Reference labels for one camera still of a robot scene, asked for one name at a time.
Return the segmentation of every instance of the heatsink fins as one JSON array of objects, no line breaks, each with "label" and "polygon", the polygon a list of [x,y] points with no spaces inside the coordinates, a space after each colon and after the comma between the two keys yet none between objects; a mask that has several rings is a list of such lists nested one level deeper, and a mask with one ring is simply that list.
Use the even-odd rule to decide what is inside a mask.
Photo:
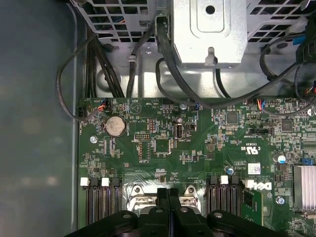
[{"label": "heatsink fins", "polygon": [[316,166],[294,167],[294,198],[297,207],[316,209]]}]

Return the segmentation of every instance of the black cable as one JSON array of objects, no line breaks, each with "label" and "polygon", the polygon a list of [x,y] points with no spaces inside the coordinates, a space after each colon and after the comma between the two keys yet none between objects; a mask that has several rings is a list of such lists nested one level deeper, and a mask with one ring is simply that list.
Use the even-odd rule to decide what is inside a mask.
[{"label": "black cable", "polygon": [[313,102],[313,99],[312,101],[310,100],[307,100],[305,98],[303,98],[303,96],[300,95],[299,91],[298,91],[298,80],[299,80],[299,75],[300,75],[300,71],[301,71],[301,68],[302,68],[302,65],[300,65],[297,69],[296,69],[296,72],[295,72],[295,77],[294,77],[294,85],[295,85],[295,94],[297,96],[297,98],[304,102],[304,103],[307,103],[308,105],[314,105],[316,106],[316,103]]},{"label": "black cable", "polygon": [[275,117],[291,117],[291,116],[297,116],[300,113],[305,112],[306,110],[310,109],[311,107],[312,107],[312,105],[308,105],[300,110],[297,110],[297,111],[292,112],[292,113],[286,113],[286,114],[277,114],[277,113],[270,112],[266,109],[263,109],[262,111],[265,112],[266,114],[269,114],[269,115],[275,116]]},{"label": "black cable", "polygon": [[105,63],[105,65],[107,66],[106,68],[108,69],[108,72],[109,72],[109,74],[110,74],[110,76],[111,76],[111,78],[113,80],[113,84],[115,86],[115,89],[118,92],[118,96],[120,98],[124,98],[124,93],[123,93],[122,88],[121,88],[121,86],[119,84],[119,79],[117,77],[117,74],[114,71],[114,68],[113,68],[112,64],[110,63],[108,57],[106,56],[101,42],[99,40],[95,40],[95,42],[96,42],[97,50],[100,52],[100,54],[102,56],[102,60]]},{"label": "black cable", "polygon": [[312,108],[313,105],[316,105],[316,103],[312,102],[312,101],[309,101],[309,100],[306,100],[304,99],[298,92],[298,78],[299,78],[299,74],[300,74],[300,71],[301,71],[301,68],[302,68],[302,65],[299,65],[299,67],[296,69],[296,72],[295,72],[295,77],[294,77],[294,85],[295,85],[295,94],[297,96],[297,98],[304,102],[304,103],[307,103],[308,105],[303,107],[302,109],[299,109],[295,112],[292,112],[292,113],[286,113],[286,114],[278,114],[278,113],[273,113],[273,112],[270,112],[266,109],[263,109],[262,111],[271,115],[271,116],[276,116],[276,117],[290,117],[290,116],[296,116],[296,115],[299,115],[300,113],[302,112],[305,112],[307,111],[308,109]]},{"label": "black cable", "polygon": [[96,59],[95,59],[95,52],[93,50],[93,46],[92,45],[88,45],[90,46],[90,50],[91,50],[91,55],[90,55],[90,71],[91,71],[91,87],[92,87],[92,98],[97,98],[97,81],[96,81]]},{"label": "black cable", "polygon": [[[148,31],[137,42],[131,55],[136,55],[139,49],[141,48],[141,46],[143,46],[143,44],[146,43],[154,33],[155,33],[155,23],[152,23]],[[127,98],[132,97],[132,92],[133,92],[133,87],[134,87],[134,82],[135,82],[135,75],[136,75],[136,63],[130,62],[129,63],[129,80],[128,80],[127,89],[126,89]]]},{"label": "black cable", "polygon": [[[289,35],[286,35],[286,36],[283,36],[281,38],[278,38],[276,39],[275,41],[273,41],[272,43],[268,44],[261,52],[261,55],[260,55],[260,60],[259,60],[259,63],[260,63],[260,67],[261,67],[261,70],[262,72],[264,73],[264,75],[267,76],[267,78],[269,80],[273,80],[277,77],[277,75],[275,73],[273,73],[267,66],[267,63],[266,63],[266,55],[267,53],[270,51],[271,47],[273,45],[276,45],[276,44],[279,44],[281,42],[284,42],[284,41],[287,41],[287,40],[292,40],[296,37],[301,37],[301,36],[304,36],[305,34],[303,33],[293,33],[293,34],[289,34]],[[294,83],[287,80],[287,79],[283,79],[282,82],[288,84],[289,86],[294,86]]]},{"label": "black cable", "polygon": [[159,91],[164,95],[164,97],[168,98],[169,100],[172,100],[176,103],[179,103],[179,104],[185,104],[185,105],[188,105],[188,106],[195,106],[196,103],[194,102],[190,102],[190,101],[185,101],[185,100],[181,100],[179,98],[176,98],[172,95],[170,95],[169,93],[167,93],[161,86],[160,84],[160,64],[164,62],[164,58],[160,58],[157,62],[156,62],[156,81],[157,81],[157,86],[158,86],[158,89]]},{"label": "black cable", "polygon": [[226,97],[226,98],[231,98],[230,95],[227,93],[226,89],[223,86],[222,83],[222,77],[221,77],[221,70],[220,69],[216,69],[215,70],[215,78],[216,78],[216,82],[218,85],[219,90],[221,91],[221,93]]},{"label": "black cable", "polygon": [[232,100],[225,102],[225,103],[206,103],[189,87],[189,85],[182,78],[182,76],[181,76],[181,74],[176,66],[176,63],[174,61],[174,58],[172,55],[172,49],[171,49],[171,46],[169,44],[169,40],[167,37],[167,33],[165,30],[164,24],[158,23],[157,27],[158,27],[157,37],[159,40],[160,48],[161,48],[163,57],[166,61],[167,67],[169,68],[172,76],[174,77],[174,79],[177,82],[177,84],[179,85],[179,87],[188,95],[189,98],[196,101],[200,105],[204,106],[206,109],[221,109],[221,108],[229,107],[229,106],[235,105],[237,103],[241,103],[247,99],[250,99],[258,94],[261,94],[261,93],[269,90],[273,86],[275,86],[284,77],[289,75],[293,70],[295,70],[298,67],[298,65],[296,63],[294,63],[293,65],[291,65],[289,68],[287,68],[283,73],[281,73],[278,77],[276,77],[271,82],[265,84],[264,86],[254,90],[246,95],[243,95],[241,97],[232,99]]},{"label": "black cable", "polygon": [[87,46],[86,50],[86,64],[85,64],[85,80],[84,80],[84,97],[89,98],[90,97],[90,64],[89,64],[89,58],[90,58],[90,50],[89,46]]},{"label": "black cable", "polygon": [[100,52],[100,50],[97,47],[97,43],[95,41],[93,41],[92,44],[93,44],[95,55],[96,55],[100,65],[101,65],[105,80],[107,81],[107,83],[109,85],[110,91],[111,91],[113,97],[117,98],[119,96],[119,94],[118,94],[116,88],[114,87],[114,83],[112,81],[112,78],[107,70],[107,67],[105,66],[105,62],[103,61],[103,57],[102,57],[103,52],[102,51]]},{"label": "black cable", "polygon": [[56,90],[57,90],[57,95],[58,95],[58,100],[63,108],[63,110],[66,112],[66,114],[71,117],[72,119],[79,121],[79,122],[87,122],[89,121],[92,117],[94,117],[98,113],[98,109],[95,109],[90,113],[88,117],[85,118],[79,118],[73,115],[67,108],[62,91],[61,91],[61,86],[60,86],[60,80],[61,80],[61,74],[63,73],[63,70],[65,67],[75,58],[77,57],[85,48],[86,46],[96,37],[96,34],[92,34],[86,41],[62,64],[62,66],[59,68],[56,76]]}]

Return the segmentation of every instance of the motherboard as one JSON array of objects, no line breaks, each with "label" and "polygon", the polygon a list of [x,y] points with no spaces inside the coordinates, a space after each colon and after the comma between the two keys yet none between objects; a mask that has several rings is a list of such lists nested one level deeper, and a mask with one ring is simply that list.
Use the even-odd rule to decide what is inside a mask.
[{"label": "motherboard", "polygon": [[[79,124],[79,228],[122,209],[140,214],[165,187],[203,216],[224,210],[290,236],[316,236],[313,109],[287,118],[264,113],[256,100],[207,110],[165,98],[96,98],[82,99],[79,112],[104,101]],[[275,113],[304,106],[265,98]]]}]

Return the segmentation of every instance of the green circuit board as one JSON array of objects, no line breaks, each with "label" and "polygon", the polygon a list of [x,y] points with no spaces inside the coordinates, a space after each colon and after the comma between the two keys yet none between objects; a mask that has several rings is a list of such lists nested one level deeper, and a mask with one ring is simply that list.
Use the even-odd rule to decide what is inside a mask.
[{"label": "green circuit board", "polygon": [[[91,113],[102,101],[82,99],[81,113]],[[217,208],[278,232],[316,235],[316,219],[306,218],[295,205],[293,187],[293,166],[302,165],[303,159],[315,161],[313,110],[286,118],[261,112],[252,100],[221,110],[180,107],[164,98],[107,102],[104,111],[79,125],[79,182],[82,177],[90,185],[99,181],[95,187],[79,186],[80,228],[131,208],[135,185],[145,194],[159,187],[178,188],[179,196],[191,185],[204,216]],[[266,99],[272,112],[304,106],[291,98]],[[232,176],[238,178],[233,196],[221,189],[225,176],[229,183]],[[102,178],[116,187],[97,192]],[[246,188],[245,180],[255,182],[253,188]],[[231,196],[219,200],[223,197],[218,192]]]}]

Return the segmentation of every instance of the barcode sticker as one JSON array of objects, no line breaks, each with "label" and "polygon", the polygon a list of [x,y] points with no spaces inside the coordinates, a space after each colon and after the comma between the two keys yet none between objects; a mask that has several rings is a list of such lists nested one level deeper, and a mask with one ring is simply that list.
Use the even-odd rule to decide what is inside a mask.
[{"label": "barcode sticker", "polygon": [[248,164],[248,174],[261,174],[260,163],[249,163]]}]

